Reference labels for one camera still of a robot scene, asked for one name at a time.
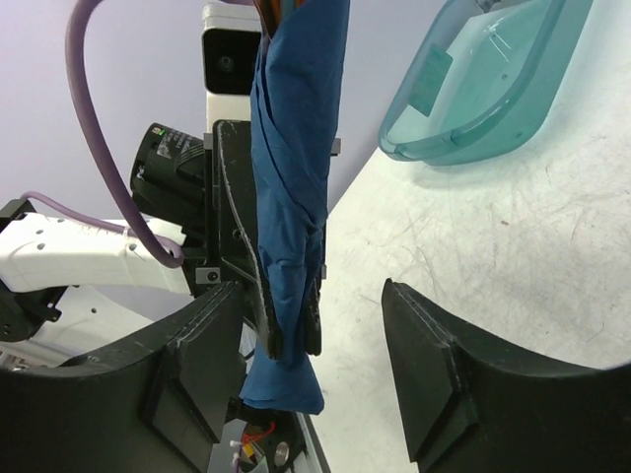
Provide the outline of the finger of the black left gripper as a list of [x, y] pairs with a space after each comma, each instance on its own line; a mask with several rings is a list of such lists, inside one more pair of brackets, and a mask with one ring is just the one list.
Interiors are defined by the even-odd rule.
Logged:
[[321, 283], [326, 276], [326, 225], [308, 234], [305, 255], [306, 286], [301, 311], [305, 351], [312, 356], [321, 353], [321, 320], [319, 312]]

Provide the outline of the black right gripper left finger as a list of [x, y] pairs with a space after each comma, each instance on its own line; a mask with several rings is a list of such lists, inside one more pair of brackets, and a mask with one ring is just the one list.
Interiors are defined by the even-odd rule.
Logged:
[[204, 472], [242, 370], [245, 291], [225, 283], [53, 369], [1, 374], [5, 472]]

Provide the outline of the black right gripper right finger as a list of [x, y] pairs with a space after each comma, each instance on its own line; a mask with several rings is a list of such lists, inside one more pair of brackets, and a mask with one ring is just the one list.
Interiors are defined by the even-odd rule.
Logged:
[[409, 458], [422, 472], [626, 472], [630, 368], [562, 362], [442, 309], [382, 292]]

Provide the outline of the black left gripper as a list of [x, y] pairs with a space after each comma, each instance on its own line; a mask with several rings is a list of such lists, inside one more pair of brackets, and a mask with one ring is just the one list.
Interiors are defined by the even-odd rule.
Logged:
[[308, 234], [321, 228], [290, 195], [260, 130], [218, 120], [212, 139], [149, 127], [130, 177], [139, 211], [180, 226], [191, 293], [241, 281], [248, 316], [267, 356], [279, 359], [283, 335], [275, 306], [303, 305]]

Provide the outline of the copper metal spoon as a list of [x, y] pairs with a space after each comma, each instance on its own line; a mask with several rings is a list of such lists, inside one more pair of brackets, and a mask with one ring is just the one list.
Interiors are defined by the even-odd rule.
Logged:
[[280, 0], [253, 0], [265, 33], [273, 37], [282, 20]]

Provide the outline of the blue paper napkin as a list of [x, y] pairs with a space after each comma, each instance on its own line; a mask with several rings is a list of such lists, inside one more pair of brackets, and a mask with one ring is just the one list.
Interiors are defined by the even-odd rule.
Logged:
[[[350, 17], [347, 1], [281, 1], [273, 37], [263, 31], [250, 90], [250, 126], [260, 130], [285, 186], [313, 223], [326, 224], [331, 151], [338, 129]], [[262, 347], [241, 391], [248, 406], [317, 415], [321, 389], [304, 348], [300, 305], [275, 306], [282, 355]]]

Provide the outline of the teal plastic bin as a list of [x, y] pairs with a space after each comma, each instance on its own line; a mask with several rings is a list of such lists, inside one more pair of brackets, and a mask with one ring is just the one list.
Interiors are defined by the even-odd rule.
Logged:
[[593, 4], [444, 4], [395, 94], [380, 148], [400, 162], [449, 167], [528, 141], [557, 95]]

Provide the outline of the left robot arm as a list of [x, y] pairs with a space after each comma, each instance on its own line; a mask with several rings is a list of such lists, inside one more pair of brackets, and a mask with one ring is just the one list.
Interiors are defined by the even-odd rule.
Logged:
[[195, 138], [156, 125], [134, 166], [133, 201], [176, 268], [161, 264], [123, 221], [95, 225], [37, 212], [26, 194], [1, 211], [1, 349], [20, 363], [55, 367], [149, 325], [98, 293], [104, 285], [201, 297], [238, 283], [245, 314], [269, 358], [286, 337], [256, 243], [250, 125], [219, 120]]

